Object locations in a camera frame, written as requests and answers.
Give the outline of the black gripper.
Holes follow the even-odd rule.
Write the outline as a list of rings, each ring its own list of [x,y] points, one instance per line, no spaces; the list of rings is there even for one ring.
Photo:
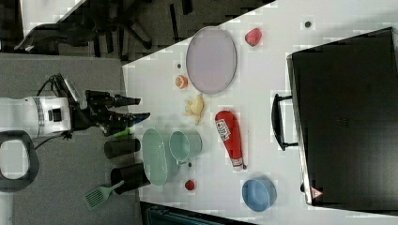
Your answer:
[[[71,112],[71,128],[73,131],[99,128],[105,137],[111,136],[138,123],[145,121],[149,112],[118,113],[110,111],[112,107],[138,105],[141,99],[134,97],[112,96],[108,92],[86,90],[84,92],[86,106],[84,109],[74,108]]]

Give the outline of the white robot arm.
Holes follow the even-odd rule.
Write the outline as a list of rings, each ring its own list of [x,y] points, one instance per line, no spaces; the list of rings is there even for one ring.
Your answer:
[[[22,176],[9,178],[1,175],[1,190],[17,192],[27,188],[38,175],[38,147],[35,139],[47,142],[59,136],[69,137],[74,131],[97,127],[105,136],[124,131],[144,120],[150,114],[120,113],[121,106],[137,105],[138,98],[111,96],[108,93],[86,93],[87,105],[80,107],[75,97],[24,97],[1,99],[1,147],[22,148],[27,156],[27,170]]]

